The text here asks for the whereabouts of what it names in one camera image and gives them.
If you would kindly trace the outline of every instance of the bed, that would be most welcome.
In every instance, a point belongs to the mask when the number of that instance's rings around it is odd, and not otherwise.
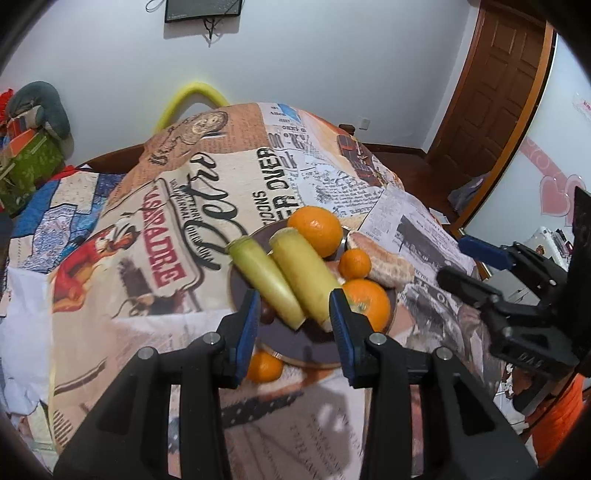
[[[44,371],[38,389],[46,388],[46,396],[43,391],[38,396],[48,405],[41,417],[48,419],[57,452],[140,347],[182,348],[215,330],[232,311],[227,242],[285,219],[302,205],[325,207],[343,226],[363,229],[385,192],[406,212],[392,237],[417,270],[415,282],[399,293],[389,334],[424,351],[453,348],[491,396],[496,392],[501,364],[486,353],[488,338],[478,314],[434,280],[438,265],[451,262],[471,274],[473,261],[404,192],[396,174],[344,130],[281,103],[233,105],[189,117],[144,146],[105,155],[89,167],[102,173],[77,172],[69,186],[38,192],[31,202],[38,212],[25,211],[9,249],[9,273],[11,268],[12,275],[35,273],[40,277],[34,280],[46,285],[41,297],[50,307],[37,319],[47,332],[37,339],[45,350],[37,351],[49,357],[37,364]],[[74,181],[76,192],[92,187],[92,198],[72,194]],[[66,219],[81,212],[87,219],[94,215],[92,228]],[[4,295],[4,303],[5,308],[20,303],[22,312],[27,301],[20,294],[15,302],[18,285],[9,286],[12,298],[8,302]],[[6,329],[9,320],[10,311],[0,327]],[[31,407],[37,408],[34,399]],[[314,452],[309,462],[319,475],[357,478],[366,398],[348,388],[338,369],[286,367],[278,381],[246,382],[225,391],[221,402],[235,420],[226,429],[235,478],[310,474],[306,462],[291,453],[299,441],[294,431]],[[264,414],[247,414],[263,404]],[[177,409],[178,390],[171,396],[168,448],[175,475],[180,473]],[[321,437],[328,443],[314,447]],[[329,443],[340,447],[330,450]],[[420,457],[420,449],[414,453]]]

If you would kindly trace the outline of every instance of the baseboard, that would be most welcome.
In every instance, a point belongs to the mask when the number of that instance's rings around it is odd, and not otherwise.
[[[364,143],[370,152],[385,152],[385,153],[408,153],[425,158],[427,153],[422,148],[414,147],[400,147],[398,145],[383,145],[379,143]]]

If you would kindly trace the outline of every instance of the screw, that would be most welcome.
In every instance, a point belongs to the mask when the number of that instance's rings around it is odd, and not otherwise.
[[[138,350],[138,357],[142,360],[147,360],[154,354],[154,349],[150,346],[143,346]]]
[[[453,357],[452,351],[446,346],[439,347],[435,353],[441,360],[451,360]]]
[[[202,338],[203,341],[208,345],[215,345],[222,339],[220,334],[217,332],[207,332]]]
[[[374,345],[383,345],[386,343],[386,336],[383,333],[374,332],[369,335],[369,341],[372,342]]]

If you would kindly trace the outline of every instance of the wooden floor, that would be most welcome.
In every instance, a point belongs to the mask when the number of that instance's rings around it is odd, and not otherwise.
[[[457,214],[447,201],[447,190],[437,179],[436,173],[427,162],[418,155],[406,153],[374,152],[379,160],[400,177],[404,189],[414,195],[427,208],[431,207],[443,213],[450,222],[457,219]]]

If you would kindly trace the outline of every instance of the dark plate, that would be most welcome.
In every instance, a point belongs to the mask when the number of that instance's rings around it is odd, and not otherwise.
[[[280,220],[264,226],[254,232],[251,237],[256,240],[267,253],[271,251],[269,239],[281,228],[287,226],[287,220]],[[327,260],[338,260],[346,249],[346,238],[349,230],[343,227],[343,241],[334,255]],[[242,274],[233,265],[229,273],[229,293],[234,307],[242,304],[246,290],[251,288]],[[396,311],[396,291],[387,288],[390,299],[390,321],[384,328],[388,331]],[[285,363],[307,368],[336,368],[340,365],[339,352],[332,333],[326,333],[318,324],[308,319],[294,332],[278,317],[271,323],[261,323],[258,329],[260,346],[267,352],[280,358]]]

